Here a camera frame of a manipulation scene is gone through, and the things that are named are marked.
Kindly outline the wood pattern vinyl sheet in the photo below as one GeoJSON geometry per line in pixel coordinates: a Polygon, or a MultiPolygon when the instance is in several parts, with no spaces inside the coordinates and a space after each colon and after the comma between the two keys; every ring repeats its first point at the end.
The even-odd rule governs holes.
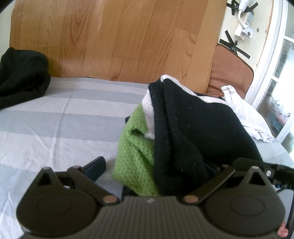
{"type": "Polygon", "coordinates": [[[10,45],[49,60],[53,77],[208,87],[225,1],[16,1],[10,45]]]}

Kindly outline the black folded garment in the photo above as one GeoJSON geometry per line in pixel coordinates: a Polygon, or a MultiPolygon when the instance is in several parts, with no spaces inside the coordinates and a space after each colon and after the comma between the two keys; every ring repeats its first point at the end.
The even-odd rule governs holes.
{"type": "Polygon", "coordinates": [[[48,69],[44,54],[8,48],[1,57],[1,109],[42,97],[51,81],[48,69]]]}

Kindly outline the white power strip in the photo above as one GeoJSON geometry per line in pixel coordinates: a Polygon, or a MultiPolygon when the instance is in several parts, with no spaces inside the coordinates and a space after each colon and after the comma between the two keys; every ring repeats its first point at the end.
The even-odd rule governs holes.
{"type": "Polygon", "coordinates": [[[249,12],[245,12],[244,15],[244,20],[245,20],[245,24],[246,25],[251,25],[251,21],[254,17],[254,13],[252,11],[249,11],[249,12]]]}

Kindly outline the green black white knit sweater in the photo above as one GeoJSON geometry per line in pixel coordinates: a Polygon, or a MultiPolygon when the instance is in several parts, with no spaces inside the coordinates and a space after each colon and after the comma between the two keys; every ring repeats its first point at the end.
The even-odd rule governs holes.
{"type": "Polygon", "coordinates": [[[183,197],[238,158],[262,160],[228,104],[163,75],[126,122],[113,178],[139,196],[183,197]]]}

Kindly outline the brown cushion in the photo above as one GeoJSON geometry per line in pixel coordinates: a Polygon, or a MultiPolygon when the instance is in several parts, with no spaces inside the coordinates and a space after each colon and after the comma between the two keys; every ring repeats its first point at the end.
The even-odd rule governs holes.
{"type": "Polygon", "coordinates": [[[241,98],[250,88],[254,78],[253,69],[239,56],[222,44],[217,44],[206,95],[222,97],[222,86],[231,85],[241,98]]]}

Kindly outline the white crumpled garment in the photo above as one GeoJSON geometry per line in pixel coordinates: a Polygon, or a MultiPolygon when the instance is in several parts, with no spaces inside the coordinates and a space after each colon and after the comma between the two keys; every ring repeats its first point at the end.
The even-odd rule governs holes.
{"type": "Polygon", "coordinates": [[[222,86],[224,100],[234,111],[246,132],[256,140],[271,143],[274,136],[265,119],[231,85],[222,86]]]}

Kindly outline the white plug adapter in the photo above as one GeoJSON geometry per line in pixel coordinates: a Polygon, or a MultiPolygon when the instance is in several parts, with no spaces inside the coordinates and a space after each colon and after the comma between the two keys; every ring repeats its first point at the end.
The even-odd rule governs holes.
{"type": "Polygon", "coordinates": [[[240,24],[237,26],[234,35],[241,40],[244,40],[245,38],[251,39],[253,36],[253,31],[250,26],[246,26],[246,28],[243,28],[240,24]]]}

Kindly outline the white window frame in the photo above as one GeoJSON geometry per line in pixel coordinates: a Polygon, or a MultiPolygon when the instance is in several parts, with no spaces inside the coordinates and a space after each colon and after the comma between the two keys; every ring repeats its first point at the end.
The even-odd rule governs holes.
{"type": "Polygon", "coordinates": [[[293,155],[293,1],[277,1],[273,35],[266,40],[247,99],[262,115],[272,135],[293,155]]]}

